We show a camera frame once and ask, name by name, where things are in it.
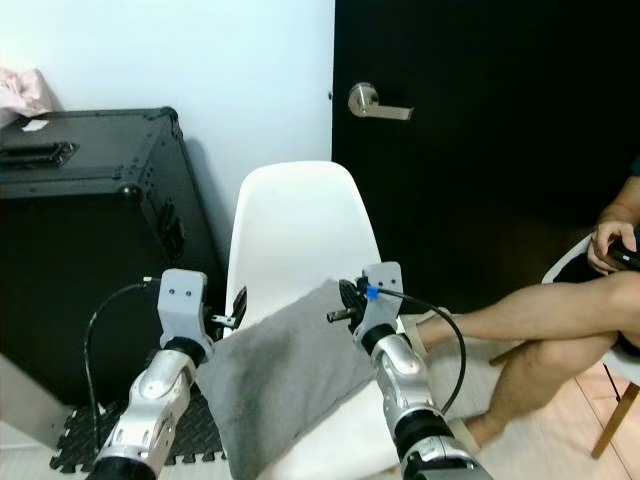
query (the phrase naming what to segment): door handle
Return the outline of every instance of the door handle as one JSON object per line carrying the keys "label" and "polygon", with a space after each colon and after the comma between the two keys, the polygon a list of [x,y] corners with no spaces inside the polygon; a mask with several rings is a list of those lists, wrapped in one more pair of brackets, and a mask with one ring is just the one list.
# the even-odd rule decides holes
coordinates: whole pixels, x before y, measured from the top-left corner
{"label": "door handle", "polygon": [[380,105],[378,92],[370,83],[356,83],[349,92],[349,110],[356,117],[387,118],[389,120],[409,120],[413,108],[387,107]]}

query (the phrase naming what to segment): knee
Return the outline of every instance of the knee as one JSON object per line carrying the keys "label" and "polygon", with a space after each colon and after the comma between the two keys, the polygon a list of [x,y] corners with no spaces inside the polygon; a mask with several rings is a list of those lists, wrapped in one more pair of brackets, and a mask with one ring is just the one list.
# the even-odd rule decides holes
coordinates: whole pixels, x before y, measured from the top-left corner
{"label": "knee", "polygon": [[606,332],[575,340],[543,340],[526,351],[533,375],[569,379],[584,372],[616,342],[617,332]]}
{"label": "knee", "polygon": [[606,307],[613,315],[640,315],[640,273],[623,271],[607,277]]}

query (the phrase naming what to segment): white chair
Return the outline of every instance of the white chair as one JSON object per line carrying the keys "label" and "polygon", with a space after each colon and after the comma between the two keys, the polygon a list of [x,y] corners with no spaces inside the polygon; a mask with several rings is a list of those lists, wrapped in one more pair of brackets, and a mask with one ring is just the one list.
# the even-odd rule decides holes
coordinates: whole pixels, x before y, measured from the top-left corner
{"label": "white chair", "polygon": [[[590,241],[591,235],[588,235],[574,245],[571,250],[565,253],[564,256],[547,271],[542,278],[541,283],[552,283],[553,279],[560,273],[567,263],[587,251]],[[502,363],[510,356],[511,352],[513,352],[513,349],[494,358],[490,363],[492,365]],[[600,458],[605,448],[613,438],[613,435],[616,433],[616,430],[620,426],[620,423],[622,423],[623,418],[631,408],[631,405],[638,396],[638,391],[640,390],[640,387],[638,387],[638,385],[640,385],[640,358],[629,355],[619,348],[614,347],[604,355],[602,362],[607,366],[607,368],[615,370],[619,375],[627,379],[629,381],[629,386],[622,395],[622,398],[618,402],[618,406],[611,415],[609,422],[607,422],[602,435],[600,435],[600,438],[591,451],[591,456],[596,459]]]}
{"label": "white chair", "polygon": [[[259,322],[327,278],[354,279],[380,261],[351,175],[331,162],[259,168],[242,183],[231,240],[226,313],[247,287],[241,328]],[[300,439],[261,479],[355,479],[398,463],[371,382]]]}

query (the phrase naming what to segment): white wall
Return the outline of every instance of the white wall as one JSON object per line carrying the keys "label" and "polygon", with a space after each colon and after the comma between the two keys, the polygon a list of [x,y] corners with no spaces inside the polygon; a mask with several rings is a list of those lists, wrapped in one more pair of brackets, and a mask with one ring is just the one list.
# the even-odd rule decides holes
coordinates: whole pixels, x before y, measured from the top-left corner
{"label": "white wall", "polygon": [[55,448],[70,413],[37,382],[0,355],[0,450]]}
{"label": "white wall", "polygon": [[0,65],[66,110],[170,105],[223,260],[242,179],[330,160],[334,0],[0,0]]}

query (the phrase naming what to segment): black cable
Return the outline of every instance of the black cable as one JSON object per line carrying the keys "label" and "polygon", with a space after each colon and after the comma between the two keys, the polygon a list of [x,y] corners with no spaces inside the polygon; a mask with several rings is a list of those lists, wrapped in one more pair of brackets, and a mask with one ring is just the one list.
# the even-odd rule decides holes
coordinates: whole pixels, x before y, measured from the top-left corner
{"label": "black cable", "polygon": [[458,380],[456,381],[456,385],[453,388],[453,392],[451,392],[451,395],[449,395],[449,399],[445,402],[444,407],[442,407],[442,414],[444,415],[445,413],[447,413],[447,410],[449,410],[449,408],[455,401],[456,397],[458,396],[458,393],[460,393],[460,389],[462,388],[462,382],[464,381],[464,375],[467,371],[467,348],[465,347],[465,344],[464,344],[464,338],[462,337],[462,332],[460,331],[458,326],[455,324],[451,316],[449,316],[448,313],[436,307],[435,305],[432,305],[429,302],[425,302],[424,300],[419,300],[405,293],[396,292],[393,290],[387,290],[386,288],[378,288],[378,287],[374,287],[374,288],[376,288],[380,293],[385,293],[387,295],[402,298],[403,300],[407,300],[409,302],[415,303],[420,307],[426,308],[428,310],[433,310],[442,318],[444,318],[444,320],[451,326],[451,328],[455,332],[456,337],[458,338],[458,345],[460,346],[460,372],[458,373]]}
{"label": "black cable", "polygon": [[604,367],[604,371],[607,372],[607,377],[609,377],[609,381],[611,382],[611,386],[613,387],[613,391],[616,392],[616,402],[620,401],[620,392],[618,392],[618,387],[616,387],[616,382],[613,381],[613,377],[611,376],[611,372],[609,371],[609,367],[607,367],[606,363],[602,363]]}
{"label": "black cable", "polygon": [[93,336],[93,327],[95,325],[96,320],[102,316],[104,311],[107,309],[109,303],[111,303],[116,297],[119,297],[123,293],[130,292],[132,290],[142,290],[147,287],[147,283],[134,283],[133,285],[126,286],[121,288],[117,292],[114,292],[107,298],[102,304],[98,307],[98,309],[91,316],[91,320],[89,320],[89,325],[87,325],[87,330],[84,334],[84,373],[87,378],[87,384],[89,386],[89,401],[91,405],[91,416],[93,418],[93,439],[95,442],[95,454],[98,455],[100,449],[102,448],[102,443],[100,441],[100,411],[98,409],[98,399],[96,398],[95,386],[93,384],[93,378],[91,376],[91,340]]}

